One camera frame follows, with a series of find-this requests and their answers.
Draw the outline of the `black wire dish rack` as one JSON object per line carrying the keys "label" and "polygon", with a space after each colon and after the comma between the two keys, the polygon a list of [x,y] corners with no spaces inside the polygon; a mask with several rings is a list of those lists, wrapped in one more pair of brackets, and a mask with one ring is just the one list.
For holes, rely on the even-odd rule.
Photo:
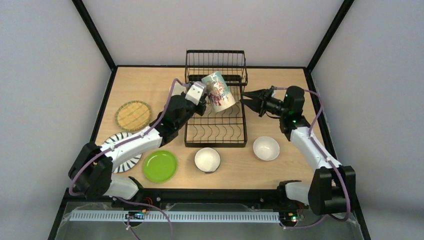
{"label": "black wire dish rack", "polygon": [[204,115],[194,115],[185,126],[184,143],[190,148],[243,148],[247,144],[247,124],[242,92],[248,84],[246,57],[243,50],[189,49],[186,51],[184,77],[199,81],[219,71],[235,105],[215,112],[207,100]]}

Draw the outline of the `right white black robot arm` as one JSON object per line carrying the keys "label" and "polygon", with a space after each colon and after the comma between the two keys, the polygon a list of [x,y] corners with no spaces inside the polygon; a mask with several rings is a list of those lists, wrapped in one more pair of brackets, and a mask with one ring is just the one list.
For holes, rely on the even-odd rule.
{"label": "right white black robot arm", "polygon": [[320,143],[313,132],[317,122],[309,123],[303,115],[305,93],[299,86],[284,88],[282,100],[274,97],[277,87],[255,91],[245,91],[242,103],[260,117],[271,114],[279,121],[279,129],[303,155],[314,171],[309,185],[300,181],[283,182],[287,199],[306,204],[318,216],[336,218],[344,213],[339,221],[346,221],[353,210],[356,195],[356,173],[351,166],[342,165]]}

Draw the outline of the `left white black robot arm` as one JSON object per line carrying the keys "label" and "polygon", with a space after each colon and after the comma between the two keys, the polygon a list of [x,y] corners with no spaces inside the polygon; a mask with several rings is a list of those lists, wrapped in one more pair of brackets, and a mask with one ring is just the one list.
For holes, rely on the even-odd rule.
{"label": "left white black robot arm", "polygon": [[206,93],[198,98],[189,93],[173,95],[167,108],[143,130],[101,146],[86,143],[68,172],[69,194],[87,200],[101,196],[131,200],[141,194],[143,187],[137,180],[113,170],[133,157],[170,143],[193,115],[204,114],[206,106]]}

